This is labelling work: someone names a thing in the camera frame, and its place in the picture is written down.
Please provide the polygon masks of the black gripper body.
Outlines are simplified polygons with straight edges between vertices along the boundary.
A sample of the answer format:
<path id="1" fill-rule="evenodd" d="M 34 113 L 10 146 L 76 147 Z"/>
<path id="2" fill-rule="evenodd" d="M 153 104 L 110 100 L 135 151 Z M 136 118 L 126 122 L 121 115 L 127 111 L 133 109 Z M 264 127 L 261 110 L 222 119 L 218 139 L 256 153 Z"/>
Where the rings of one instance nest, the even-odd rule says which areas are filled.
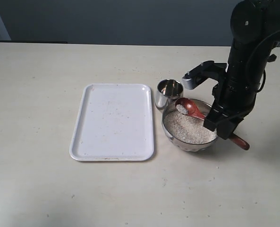
<path id="1" fill-rule="evenodd" d="M 213 87 L 212 106 L 224 109 L 225 117 L 247 116 L 255 105 L 256 94 L 264 86 L 268 59 L 233 60 L 228 62 L 226 74 Z"/>

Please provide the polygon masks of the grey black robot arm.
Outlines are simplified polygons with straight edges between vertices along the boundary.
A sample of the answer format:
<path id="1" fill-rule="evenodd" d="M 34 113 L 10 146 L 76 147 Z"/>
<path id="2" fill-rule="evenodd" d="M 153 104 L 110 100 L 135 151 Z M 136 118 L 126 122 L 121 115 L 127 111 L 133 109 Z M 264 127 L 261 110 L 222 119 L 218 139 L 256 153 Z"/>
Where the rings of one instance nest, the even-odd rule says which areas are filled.
<path id="1" fill-rule="evenodd" d="M 228 139 L 252 111 L 262 91 L 267 62 L 274 60 L 272 49 L 280 42 L 280 0 L 244 0 L 231 15 L 233 42 L 226 72 L 209 72 L 218 83 L 214 102 L 204 126 Z"/>

